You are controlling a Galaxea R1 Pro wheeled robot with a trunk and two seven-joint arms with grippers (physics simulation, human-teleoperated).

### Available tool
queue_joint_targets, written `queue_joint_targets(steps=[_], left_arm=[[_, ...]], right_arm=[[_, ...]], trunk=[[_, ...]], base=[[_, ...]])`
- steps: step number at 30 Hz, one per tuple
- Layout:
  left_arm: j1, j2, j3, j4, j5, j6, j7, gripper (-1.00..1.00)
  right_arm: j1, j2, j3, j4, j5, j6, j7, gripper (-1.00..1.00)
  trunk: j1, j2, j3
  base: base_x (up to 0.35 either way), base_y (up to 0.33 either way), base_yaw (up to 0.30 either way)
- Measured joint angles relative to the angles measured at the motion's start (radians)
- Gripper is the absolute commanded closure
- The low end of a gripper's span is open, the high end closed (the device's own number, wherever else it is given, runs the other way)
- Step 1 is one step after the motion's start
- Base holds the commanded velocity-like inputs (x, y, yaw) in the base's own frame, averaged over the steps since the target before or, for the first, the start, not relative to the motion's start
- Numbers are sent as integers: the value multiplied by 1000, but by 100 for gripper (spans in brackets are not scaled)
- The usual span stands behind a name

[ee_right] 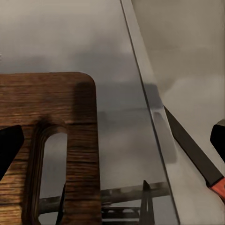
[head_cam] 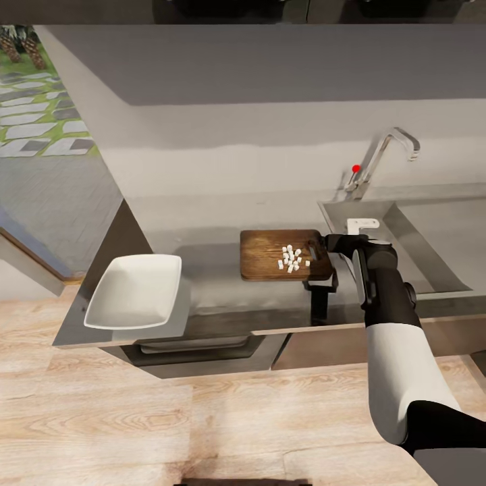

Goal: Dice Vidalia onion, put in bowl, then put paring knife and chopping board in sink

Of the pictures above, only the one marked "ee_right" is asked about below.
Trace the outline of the cutting board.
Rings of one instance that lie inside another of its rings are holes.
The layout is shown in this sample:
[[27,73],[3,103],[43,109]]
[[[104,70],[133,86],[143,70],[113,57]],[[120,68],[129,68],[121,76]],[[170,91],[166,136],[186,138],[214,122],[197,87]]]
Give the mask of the cutting board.
[[0,181],[0,225],[30,218],[38,142],[67,129],[65,208],[58,225],[102,225],[96,85],[81,72],[0,74],[0,130],[20,125],[24,143]]

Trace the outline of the parer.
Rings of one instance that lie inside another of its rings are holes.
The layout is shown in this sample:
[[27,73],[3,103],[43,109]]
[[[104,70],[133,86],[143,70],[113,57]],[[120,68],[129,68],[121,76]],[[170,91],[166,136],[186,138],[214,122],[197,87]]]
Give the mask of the parer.
[[164,106],[172,134],[210,183],[209,189],[225,202],[225,176],[216,168],[199,145],[192,139],[177,119]]

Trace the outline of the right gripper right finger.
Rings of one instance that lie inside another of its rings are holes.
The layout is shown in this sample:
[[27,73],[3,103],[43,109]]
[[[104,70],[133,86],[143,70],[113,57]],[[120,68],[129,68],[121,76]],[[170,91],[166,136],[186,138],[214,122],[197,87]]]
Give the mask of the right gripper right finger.
[[225,162],[225,127],[217,124],[214,125],[210,141]]

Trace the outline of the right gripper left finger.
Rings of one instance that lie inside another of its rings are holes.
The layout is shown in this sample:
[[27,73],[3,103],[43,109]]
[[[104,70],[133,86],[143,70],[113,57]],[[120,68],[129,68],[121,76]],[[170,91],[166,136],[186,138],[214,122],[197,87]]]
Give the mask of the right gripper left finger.
[[0,130],[0,181],[24,143],[20,125]]

